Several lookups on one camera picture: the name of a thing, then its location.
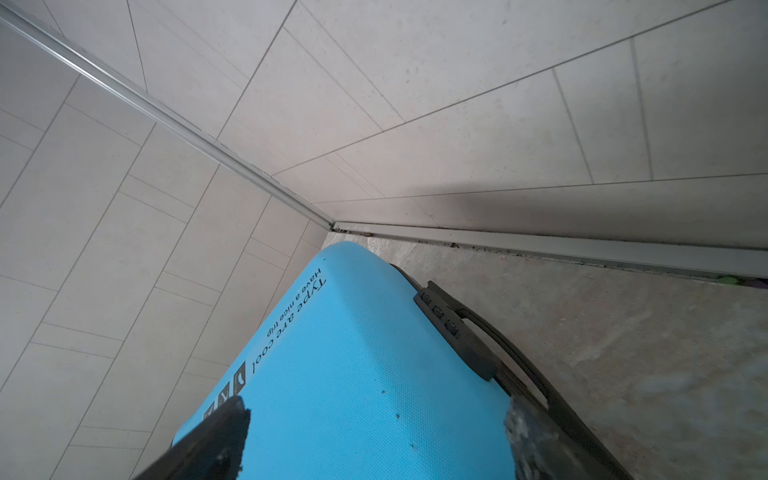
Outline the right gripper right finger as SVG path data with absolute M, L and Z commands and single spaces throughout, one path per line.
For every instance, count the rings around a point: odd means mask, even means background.
M 527 398 L 510 397 L 504 426 L 517 479 L 606 478 L 602 465 Z

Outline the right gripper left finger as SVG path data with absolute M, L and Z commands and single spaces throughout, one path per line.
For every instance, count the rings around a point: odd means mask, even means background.
M 237 479 L 242 471 L 250 419 L 251 411 L 240 396 L 226 400 L 137 479 Z

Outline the blue suitcase with black lining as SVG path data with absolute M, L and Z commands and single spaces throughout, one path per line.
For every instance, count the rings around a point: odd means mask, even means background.
M 517 479 L 510 397 L 606 470 L 628 470 L 538 368 L 435 283 L 364 247 L 318 253 L 174 436 L 223 403 L 251 411 L 238 479 Z

